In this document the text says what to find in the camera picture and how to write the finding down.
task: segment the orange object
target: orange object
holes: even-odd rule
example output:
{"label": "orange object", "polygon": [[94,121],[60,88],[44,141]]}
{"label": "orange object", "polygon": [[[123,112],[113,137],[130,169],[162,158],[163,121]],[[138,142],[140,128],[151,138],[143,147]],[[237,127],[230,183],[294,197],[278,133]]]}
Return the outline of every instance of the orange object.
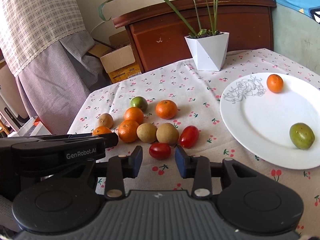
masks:
{"label": "orange object", "polygon": [[37,126],[40,122],[41,122],[40,118],[37,117],[37,118],[35,119],[35,121],[33,122],[33,124],[34,124],[34,126]]}
{"label": "orange object", "polygon": [[123,118],[125,120],[135,120],[138,124],[143,123],[143,112],[138,107],[130,107],[125,111]]}
{"label": "orange object", "polygon": [[134,142],[138,139],[138,127],[139,124],[135,120],[124,120],[118,127],[119,138],[125,143]]}
{"label": "orange object", "polygon": [[267,87],[273,93],[279,93],[283,89],[283,80],[279,75],[272,74],[268,76]]}
{"label": "orange object", "polygon": [[99,126],[93,130],[92,135],[111,133],[112,131],[108,127]]}
{"label": "orange object", "polygon": [[171,119],[177,112],[177,105],[171,100],[163,100],[156,106],[156,114],[162,119]]}

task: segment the purple fabric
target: purple fabric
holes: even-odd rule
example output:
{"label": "purple fabric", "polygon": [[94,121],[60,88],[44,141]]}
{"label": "purple fabric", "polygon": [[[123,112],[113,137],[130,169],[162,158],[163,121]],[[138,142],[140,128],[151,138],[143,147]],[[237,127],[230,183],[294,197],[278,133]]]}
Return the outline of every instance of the purple fabric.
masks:
{"label": "purple fabric", "polygon": [[16,77],[29,116],[39,116],[52,134],[67,133],[92,91],[111,84],[98,58],[86,55],[94,46],[87,31],[55,42]]}

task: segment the cardboard box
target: cardboard box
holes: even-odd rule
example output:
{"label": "cardboard box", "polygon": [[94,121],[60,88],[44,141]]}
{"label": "cardboard box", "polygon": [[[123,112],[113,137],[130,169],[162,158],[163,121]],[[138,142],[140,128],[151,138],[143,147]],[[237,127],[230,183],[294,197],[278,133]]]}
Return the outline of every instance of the cardboard box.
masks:
{"label": "cardboard box", "polygon": [[136,62],[126,31],[109,37],[110,44],[118,49],[98,44],[88,52],[98,58],[108,73],[112,83],[140,75],[141,70]]}

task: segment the gingham fabric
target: gingham fabric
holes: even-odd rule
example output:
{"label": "gingham fabric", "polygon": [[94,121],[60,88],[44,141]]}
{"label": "gingham fabric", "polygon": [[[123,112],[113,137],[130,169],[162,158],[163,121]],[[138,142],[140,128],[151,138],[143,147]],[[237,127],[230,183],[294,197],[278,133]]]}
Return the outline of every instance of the gingham fabric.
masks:
{"label": "gingham fabric", "polygon": [[66,134],[90,92],[111,84],[87,31],[69,35],[42,51],[16,77],[29,116],[39,116],[52,134]]}
{"label": "gingham fabric", "polygon": [[0,48],[16,77],[59,39],[85,30],[76,0],[0,0]]}

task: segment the cherry tomato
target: cherry tomato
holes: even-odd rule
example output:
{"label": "cherry tomato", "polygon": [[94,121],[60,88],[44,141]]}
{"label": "cherry tomato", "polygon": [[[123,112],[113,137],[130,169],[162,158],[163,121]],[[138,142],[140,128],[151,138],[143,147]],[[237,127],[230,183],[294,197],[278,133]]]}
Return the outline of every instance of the cherry tomato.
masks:
{"label": "cherry tomato", "polygon": [[180,135],[179,144],[184,148],[191,148],[196,144],[199,138],[199,130],[197,127],[190,125],[187,126]]}
{"label": "cherry tomato", "polygon": [[149,154],[157,160],[164,160],[170,157],[171,147],[167,143],[153,143],[149,148]]}

